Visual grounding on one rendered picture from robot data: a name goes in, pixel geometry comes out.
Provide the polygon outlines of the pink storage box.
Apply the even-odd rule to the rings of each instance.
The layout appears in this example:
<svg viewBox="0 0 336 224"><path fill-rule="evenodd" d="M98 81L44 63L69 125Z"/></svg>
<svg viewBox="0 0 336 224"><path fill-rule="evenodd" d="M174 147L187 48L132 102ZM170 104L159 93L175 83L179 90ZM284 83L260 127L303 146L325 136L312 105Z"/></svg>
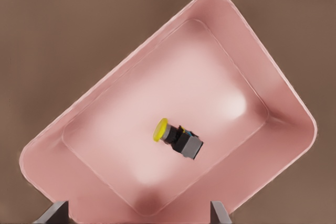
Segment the pink storage box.
<svg viewBox="0 0 336 224"><path fill-rule="evenodd" d="M203 142L194 160L153 133ZM313 145L317 125L230 0L192 0L23 149L24 177L78 223L200 224Z"/></svg>

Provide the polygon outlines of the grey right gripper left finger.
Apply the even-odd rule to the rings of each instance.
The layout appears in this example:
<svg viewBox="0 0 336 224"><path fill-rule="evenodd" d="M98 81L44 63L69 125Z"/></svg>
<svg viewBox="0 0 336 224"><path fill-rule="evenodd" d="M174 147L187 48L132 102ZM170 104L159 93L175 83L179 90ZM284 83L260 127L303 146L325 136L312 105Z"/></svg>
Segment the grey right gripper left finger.
<svg viewBox="0 0 336 224"><path fill-rule="evenodd" d="M69 224L69 201L53 203L33 224Z"/></svg>

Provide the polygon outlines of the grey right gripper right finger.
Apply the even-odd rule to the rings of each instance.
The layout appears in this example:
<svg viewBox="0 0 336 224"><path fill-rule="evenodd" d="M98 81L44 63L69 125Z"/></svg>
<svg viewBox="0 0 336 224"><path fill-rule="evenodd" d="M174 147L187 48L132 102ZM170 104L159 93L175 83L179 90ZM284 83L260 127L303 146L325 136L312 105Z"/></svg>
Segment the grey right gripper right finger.
<svg viewBox="0 0 336 224"><path fill-rule="evenodd" d="M221 201L211 201L211 224L232 224L232 220Z"/></svg>

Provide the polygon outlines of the yellow push button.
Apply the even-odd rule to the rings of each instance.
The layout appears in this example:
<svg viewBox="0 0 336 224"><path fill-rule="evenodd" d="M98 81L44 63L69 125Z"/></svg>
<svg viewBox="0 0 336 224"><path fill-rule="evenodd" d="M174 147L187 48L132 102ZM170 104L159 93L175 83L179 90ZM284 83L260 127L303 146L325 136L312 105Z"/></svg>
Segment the yellow push button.
<svg viewBox="0 0 336 224"><path fill-rule="evenodd" d="M197 135L181 125L179 127L172 126L167 118L161 119L157 124L153 133L153 140L155 142L163 141L170 145L175 152L192 160L196 158L204 144Z"/></svg>

